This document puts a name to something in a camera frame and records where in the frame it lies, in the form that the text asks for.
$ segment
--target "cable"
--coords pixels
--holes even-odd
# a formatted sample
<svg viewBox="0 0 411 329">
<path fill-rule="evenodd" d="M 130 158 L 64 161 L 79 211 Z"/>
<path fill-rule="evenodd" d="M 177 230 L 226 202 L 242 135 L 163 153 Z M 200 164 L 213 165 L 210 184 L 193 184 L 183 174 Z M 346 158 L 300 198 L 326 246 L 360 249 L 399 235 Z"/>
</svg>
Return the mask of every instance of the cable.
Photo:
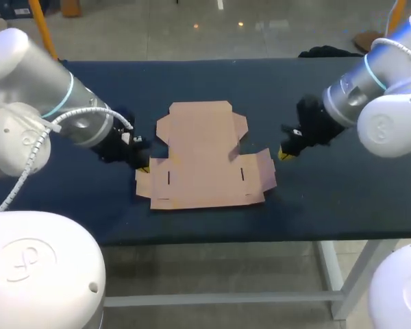
<svg viewBox="0 0 411 329">
<path fill-rule="evenodd" d="M 373 49 L 376 45 L 387 45 L 391 47 L 396 47 L 398 48 L 398 50 L 404 52 L 411 59 L 411 49 L 409 49 L 408 47 L 405 47 L 403 44 L 398 43 L 397 41 L 387 39 L 387 38 L 378 38 L 374 40 L 373 43 L 371 44 L 371 49 Z M 393 94 L 394 91 L 399 90 L 400 88 L 403 88 L 410 84 L 411 84 L 411 78 L 400 81 L 399 83 L 394 84 L 390 86 L 390 88 L 385 90 L 384 95 Z"/>
<path fill-rule="evenodd" d="M 121 116 L 119 113 L 117 113 L 113 110 L 109 110 L 107 108 L 98 108 L 98 107 L 78 108 L 76 110 L 71 110 L 67 113 L 64 113 L 64 114 L 61 114 L 60 116 L 58 116 L 56 119 L 54 119 L 51 122 L 51 124 L 58 125 L 61 121 L 65 120 L 67 118 L 73 117 L 75 115 L 85 114 L 85 113 L 95 113 L 95 112 L 104 112 L 108 115 L 111 115 L 114 118 L 120 120 L 120 122 L 128 130 L 133 129 L 131 123 L 129 123 L 129 121 L 127 119 L 125 119 L 125 117 Z M 12 188 L 12 190 L 10 191 L 10 193 L 8 194 L 6 199 L 1 203 L 0 212 L 5 211 L 8 208 L 8 206 L 12 203 L 12 201 L 14 201 L 14 198 L 16 197 L 18 192 L 20 191 L 23 184 L 25 183 L 27 177 L 29 177 L 30 171 L 32 170 L 32 167 L 33 167 L 34 162 L 35 162 L 36 155 L 37 155 L 38 151 L 40 151 L 41 145 L 45 142 L 46 138 L 49 136 L 51 131 L 52 131 L 52 129 L 50 127 L 46 127 L 46 129 L 41 133 L 38 140 L 35 142 L 34 146 L 32 147 L 29 158 L 27 159 L 25 168 L 24 168 L 23 172 L 20 175 L 20 178 L 17 180 L 17 182 L 15 183 L 14 187 Z"/>
<path fill-rule="evenodd" d="M 374 40 L 373 43 L 371 44 L 371 49 L 373 49 L 376 45 L 388 45 L 388 46 L 396 47 L 398 48 L 398 50 L 406 53 L 406 55 L 408 55 L 411 58 L 411 49 L 405 47 L 403 44 L 398 43 L 397 41 L 390 40 L 387 38 L 378 38 Z"/>
</svg>

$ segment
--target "gray concrete floor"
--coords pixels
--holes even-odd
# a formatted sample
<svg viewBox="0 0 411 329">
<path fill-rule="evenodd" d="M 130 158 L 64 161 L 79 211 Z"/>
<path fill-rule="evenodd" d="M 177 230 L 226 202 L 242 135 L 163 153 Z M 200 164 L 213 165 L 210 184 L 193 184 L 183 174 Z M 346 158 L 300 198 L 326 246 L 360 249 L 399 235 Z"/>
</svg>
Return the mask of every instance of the gray concrete floor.
<svg viewBox="0 0 411 329">
<path fill-rule="evenodd" d="M 317 45 L 353 51 L 354 34 L 384 30 L 392 5 L 388 0 L 223 0 L 219 10 L 216 0 L 82 1 L 82 18 L 47 18 L 58 54 L 67 60 L 280 58 Z M 10 25 L 40 43 L 32 20 Z M 344 276 L 363 245 L 336 244 Z M 104 254 L 109 296 L 323 286 L 311 243 L 124 247 Z M 365 296 L 347 322 L 332 321 L 324 303 L 119 308 L 107 309 L 105 320 L 109 329 L 371 328 Z"/>
</svg>

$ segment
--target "dark blue tablecloth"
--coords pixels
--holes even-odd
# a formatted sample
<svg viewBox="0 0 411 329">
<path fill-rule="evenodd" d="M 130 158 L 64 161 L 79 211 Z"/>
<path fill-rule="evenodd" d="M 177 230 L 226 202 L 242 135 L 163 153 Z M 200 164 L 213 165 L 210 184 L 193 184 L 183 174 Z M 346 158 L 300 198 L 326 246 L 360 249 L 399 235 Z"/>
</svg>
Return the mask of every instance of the dark blue tablecloth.
<svg viewBox="0 0 411 329">
<path fill-rule="evenodd" d="M 205 62 L 69 62 L 66 66 L 112 107 L 136 114 L 139 134 L 174 101 L 228 100 L 247 116 L 242 152 L 269 147 L 277 159 L 282 123 L 296 123 L 295 104 L 320 95 L 356 59 L 219 60 Z M 153 156 L 165 156 L 161 143 Z M 276 164 L 278 187 L 266 202 L 239 208 L 151 211 L 137 198 L 134 173 L 104 164 L 87 149 L 52 137 L 47 166 L 23 187 L 11 210 L 70 217 L 102 245 L 230 241 L 298 241 L 411 237 L 411 155 L 377 158 L 355 130 L 331 147 L 308 149 Z M 14 179 L 0 180 L 0 202 Z"/>
</svg>

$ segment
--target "flat cardboard box blank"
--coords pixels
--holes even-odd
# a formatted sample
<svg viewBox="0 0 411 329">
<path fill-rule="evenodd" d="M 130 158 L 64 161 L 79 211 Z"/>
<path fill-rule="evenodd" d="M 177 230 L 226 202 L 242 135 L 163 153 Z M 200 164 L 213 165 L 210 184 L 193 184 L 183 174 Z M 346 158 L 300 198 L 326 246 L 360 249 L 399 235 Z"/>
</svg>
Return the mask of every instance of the flat cardboard box blank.
<svg viewBox="0 0 411 329">
<path fill-rule="evenodd" d="M 149 173 L 136 172 L 136 194 L 166 210 L 263 202 L 277 185 L 275 167 L 268 149 L 238 154 L 247 132 L 246 118 L 227 101 L 173 103 L 157 122 L 169 158 L 151 158 Z"/>
</svg>

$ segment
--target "robotic arm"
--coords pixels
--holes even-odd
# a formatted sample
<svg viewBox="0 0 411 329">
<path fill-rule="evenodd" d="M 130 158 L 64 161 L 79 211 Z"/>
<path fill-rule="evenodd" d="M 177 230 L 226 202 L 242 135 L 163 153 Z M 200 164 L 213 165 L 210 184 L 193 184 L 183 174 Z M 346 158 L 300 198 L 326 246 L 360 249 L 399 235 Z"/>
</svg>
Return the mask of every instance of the robotic arm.
<svg viewBox="0 0 411 329">
<path fill-rule="evenodd" d="M 327 88 L 322 99 L 304 97 L 297 104 L 299 125 L 283 126 L 288 140 L 279 158 L 291 159 L 306 147 L 328 145 L 357 125 L 361 143 L 382 157 L 411 152 L 411 17 L 350 72 Z"/>
<path fill-rule="evenodd" d="M 105 265 L 90 233 L 60 215 L 1 211 L 47 163 L 51 130 L 104 162 L 147 167 L 133 124 L 24 32 L 0 32 L 0 177 L 20 176 L 0 206 L 0 329 L 102 328 Z"/>
<path fill-rule="evenodd" d="M 87 110 L 66 115 L 60 126 L 49 125 L 59 116 L 82 108 Z M 23 172 L 45 126 L 76 145 L 90 148 L 105 162 L 124 161 L 134 169 L 147 167 L 145 150 L 149 144 L 134 137 L 132 114 L 124 114 L 130 123 L 128 129 L 109 111 L 105 102 L 53 61 L 26 33 L 18 29 L 0 32 L 0 177 Z M 47 136 L 31 173 L 47 163 L 49 154 Z"/>
</svg>

